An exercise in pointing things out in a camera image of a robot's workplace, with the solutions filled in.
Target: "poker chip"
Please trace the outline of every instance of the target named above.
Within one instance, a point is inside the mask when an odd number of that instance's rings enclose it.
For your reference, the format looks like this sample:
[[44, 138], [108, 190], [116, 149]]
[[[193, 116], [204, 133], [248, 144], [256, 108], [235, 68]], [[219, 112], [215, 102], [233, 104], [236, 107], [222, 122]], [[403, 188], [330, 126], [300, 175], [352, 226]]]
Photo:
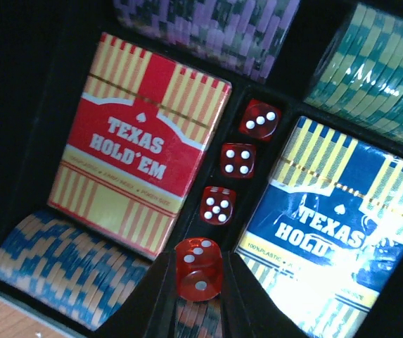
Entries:
[[48, 211], [26, 217], [0, 248], [0, 280], [90, 330], [121, 307], [148, 267]]
[[122, 25], [264, 82], [300, 0], [113, 3]]
[[370, 83], [371, 88], [367, 95], [353, 108], [350, 113], [353, 120], [361, 121], [361, 124], [371, 125], [371, 120], [367, 120], [390, 96], [390, 89], [387, 93], [385, 88], [396, 88], [403, 80], [403, 24], [396, 22], [393, 34], [390, 36], [386, 46], [385, 55], [387, 62], [381, 72], [375, 72], [377, 80]]
[[197, 303], [178, 299], [176, 337], [222, 337], [219, 299]]
[[403, 19], [358, 4], [305, 102], [403, 143]]

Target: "wooden surface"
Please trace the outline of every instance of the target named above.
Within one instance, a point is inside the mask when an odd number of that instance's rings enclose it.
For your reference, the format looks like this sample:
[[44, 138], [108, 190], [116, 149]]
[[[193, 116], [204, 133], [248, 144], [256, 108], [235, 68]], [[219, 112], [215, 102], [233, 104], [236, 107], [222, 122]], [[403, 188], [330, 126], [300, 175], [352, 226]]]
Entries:
[[0, 338], [63, 338], [63, 336], [0, 301]]

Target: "red die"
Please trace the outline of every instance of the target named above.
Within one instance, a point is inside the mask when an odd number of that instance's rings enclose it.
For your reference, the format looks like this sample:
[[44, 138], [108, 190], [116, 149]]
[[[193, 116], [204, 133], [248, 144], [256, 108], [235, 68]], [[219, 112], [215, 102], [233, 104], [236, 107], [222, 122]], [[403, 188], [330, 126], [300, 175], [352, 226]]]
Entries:
[[220, 165], [223, 175], [251, 178], [254, 174], [256, 149], [252, 144], [223, 144]]
[[187, 301], [208, 301], [222, 290], [223, 258], [207, 238], [185, 239], [176, 246], [178, 295]]
[[201, 201], [200, 216], [212, 225], [225, 225], [231, 219], [236, 192], [219, 187], [206, 187]]
[[279, 109], [253, 99], [245, 110], [238, 131], [268, 142], [276, 130], [280, 118]]

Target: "blue poker chip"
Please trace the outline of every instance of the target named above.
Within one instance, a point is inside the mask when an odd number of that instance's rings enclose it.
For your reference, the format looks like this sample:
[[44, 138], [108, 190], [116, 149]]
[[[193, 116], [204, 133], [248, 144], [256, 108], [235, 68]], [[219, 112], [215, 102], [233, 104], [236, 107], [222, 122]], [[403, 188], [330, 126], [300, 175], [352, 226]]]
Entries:
[[75, 249], [75, 255], [68, 257], [68, 264], [65, 265], [65, 273], [61, 274], [59, 279], [53, 281], [54, 285], [58, 285], [56, 292], [56, 300], [63, 304], [66, 308], [66, 313], [71, 315], [72, 305], [69, 303], [69, 296], [72, 292], [72, 287], [76, 285], [77, 279], [82, 274], [83, 269], [87, 269], [87, 264], [95, 256], [93, 248], [96, 243], [92, 237], [86, 235], [80, 245]]
[[143, 276], [146, 274], [148, 267], [134, 267], [132, 266], [128, 271], [123, 275], [122, 279], [120, 280], [120, 284], [124, 285], [122, 292], [120, 292], [117, 301], [115, 302], [115, 305], [112, 307], [111, 312], [109, 312], [109, 315], [107, 318], [109, 318], [111, 315], [113, 315], [119, 308], [122, 307], [124, 301], [126, 299], [124, 298], [124, 292], [128, 289], [130, 289], [131, 283], [134, 284], [134, 288], [137, 286], [138, 283], [140, 283], [141, 279]]
[[79, 319], [83, 321], [86, 312], [89, 310], [90, 302], [94, 297], [96, 290], [111, 269], [111, 267], [107, 265], [107, 262], [112, 257], [113, 253], [110, 251], [112, 247], [105, 246], [104, 249], [105, 253], [102, 255], [101, 259], [92, 269], [84, 271], [77, 282], [77, 284], [82, 285], [83, 287], [77, 295], [74, 309], [79, 312]]
[[[109, 299], [113, 296], [115, 292], [115, 288], [118, 286], [118, 283], [113, 285], [113, 279], [118, 274], [119, 270], [121, 270], [122, 264], [127, 260], [127, 257], [124, 254], [121, 254], [117, 259], [115, 264], [112, 266], [112, 270], [108, 273], [103, 283], [99, 287], [99, 291], [103, 292], [101, 298], [99, 299], [98, 304], [96, 304], [96, 311], [101, 313], [107, 313], [112, 310], [108, 305]], [[98, 320], [94, 320], [95, 312], [88, 311], [86, 314], [86, 321], [88, 323], [92, 323], [92, 325], [99, 325], [100, 318]]]
[[87, 311], [84, 315], [84, 321], [89, 323], [91, 326], [94, 326], [95, 324], [92, 322], [92, 318], [96, 312], [96, 309], [98, 308], [98, 304], [102, 298], [102, 293], [109, 287], [110, 282], [115, 276], [116, 271], [113, 270], [113, 266], [116, 263], [118, 259], [120, 259], [122, 253], [121, 251], [117, 250], [116, 248], [112, 249], [112, 256], [111, 258], [106, 261], [105, 266], [107, 267], [105, 270], [105, 275], [102, 276], [99, 281], [95, 280], [94, 284], [96, 285], [96, 289], [93, 288], [93, 296], [88, 303], [87, 306]]
[[15, 241], [15, 237], [17, 234], [25, 227], [27, 227], [30, 223], [34, 222], [36, 218], [33, 215], [27, 216], [20, 224], [18, 224], [13, 231], [9, 233], [7, 238], [4, 240], [1, 245], [2, 251], [0, 250], [0, 279], [4, 280], [7, 278], [5, 272], [5, 259], [9, 256], [9, 251], [12, 247], [12, 242]]
[[[0, 262], [0, 280], [91, 330], [108, 319], [148, 268], [49, 212], [24, 219], [1, 249], [8, 259]], [[121, 285], [123, 290], [111, 300]]]

